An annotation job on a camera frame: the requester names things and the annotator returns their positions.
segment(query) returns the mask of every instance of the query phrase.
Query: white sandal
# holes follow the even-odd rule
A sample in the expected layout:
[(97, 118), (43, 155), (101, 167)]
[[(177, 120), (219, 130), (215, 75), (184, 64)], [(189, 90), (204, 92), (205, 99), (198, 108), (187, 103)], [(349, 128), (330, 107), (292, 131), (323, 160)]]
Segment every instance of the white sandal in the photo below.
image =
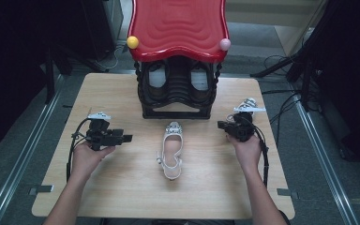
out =
[(157, 153), (157, 162), (162, 166), (165, 176), (174, 180), (181, 174), (183, 150), (183, 130), (177, 122), (171, 122), (166, 126), (163, 135), (162, 154)]

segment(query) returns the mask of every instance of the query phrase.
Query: hand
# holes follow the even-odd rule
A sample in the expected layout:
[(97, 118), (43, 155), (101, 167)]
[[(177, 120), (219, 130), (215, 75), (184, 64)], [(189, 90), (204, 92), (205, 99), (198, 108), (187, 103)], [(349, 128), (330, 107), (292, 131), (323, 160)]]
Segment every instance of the hand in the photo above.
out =
[(83, 142), (75, 147), (70, 177), (88, 180), (99, 162), (115, 150), (115, 146), (110, 146), (94, 151), (91, 146), (90, 142)]
[(244, 173), (256, 172), (262, 154), (260, 139), (252, 135), (246, 142), (239, 142), (229, 134), (227, 134), (227, 139), (235, 148), (236, 157)]

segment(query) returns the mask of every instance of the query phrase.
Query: forearm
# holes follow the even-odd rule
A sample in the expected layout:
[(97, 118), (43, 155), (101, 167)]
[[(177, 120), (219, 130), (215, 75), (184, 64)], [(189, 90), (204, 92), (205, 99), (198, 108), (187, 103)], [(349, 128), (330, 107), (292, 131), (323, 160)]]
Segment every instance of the forearm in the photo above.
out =
[(44, 224), (75, 224), (86, 180), (71, 176)]
[(269, 195), (257, 169), (244, 171), (247, 180), (247, 191), (250, 198), (253, 223), (286, 224)]

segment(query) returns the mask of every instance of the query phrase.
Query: gray floor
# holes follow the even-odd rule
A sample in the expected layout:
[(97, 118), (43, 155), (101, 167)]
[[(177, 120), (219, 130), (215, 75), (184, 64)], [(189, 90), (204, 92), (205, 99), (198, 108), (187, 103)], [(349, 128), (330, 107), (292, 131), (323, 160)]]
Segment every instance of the gray floor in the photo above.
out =
[[(271, 26), (252, 24), (230, 24), (233, 48), (223, 63), (222, 76), (248, 77), (248, 74), (259, 72), (265, 68), (264, 60), (274, 54), (283, 54), (277, 34)], [(133, 62), (128, 52), (118, 51), (117, 66), (110, 72), (132, 72)], [(279, 58), (268, 60), (268, 66)], [(110, 67), (115, 64), (111, 55), (101, 64)], [(57, 99), (44, 131), (30, 157), (22, 179), (14, 192), (0, 224), (40, 224), (43, 217), (34, 217), (31, 207), (35, 196), (28, 190), (39, 185), (47, 171), (55, 146), (70, 113), (70, 108), (78, 94), (84, 76), (91, 72), (88, 67), (73, 62), (74, 71), (71, 76), (64, 77), (62, 92)], [(269, 75), (259, 79), (263, 92), (271, 90), (287, 90), (290, 85), (283, 75)], [(45, 90), (35, 97), (28, 109), (17, 120), (16, 124), (0, 143), (0, 188), (5, 184), (12, 168), (15, 166), (34, 124), (44, 108)], [(282, 103), (290, 93), (263, 95), (267, 113), (270, 118), (279, 113)], [(360, 224), (360, 162), (349, 162), (339, 155), (338, 145), (327, 127), (324, 118), (317, 112), (309, 112), (324, 151), (333, 165), (339, 183), (344, 188), (352, 210)], [(272, 124), (277, 136), (277, 122)], [(279, 127), (279, 143), (277, 147), (289, 188), (294, 197), (295, 218), (292, 224), (345, 224), (338, 209), (337, 199), (328, 185), (328, 179), (317, 157), (315, 146), (306, 131), (304, 120), (297, 107), (293, 107), (281, 116)], [(250, 221), (237, 221), (250, 224)], [(98, 218), (79, 218), (77, 224), (98, 224)]]

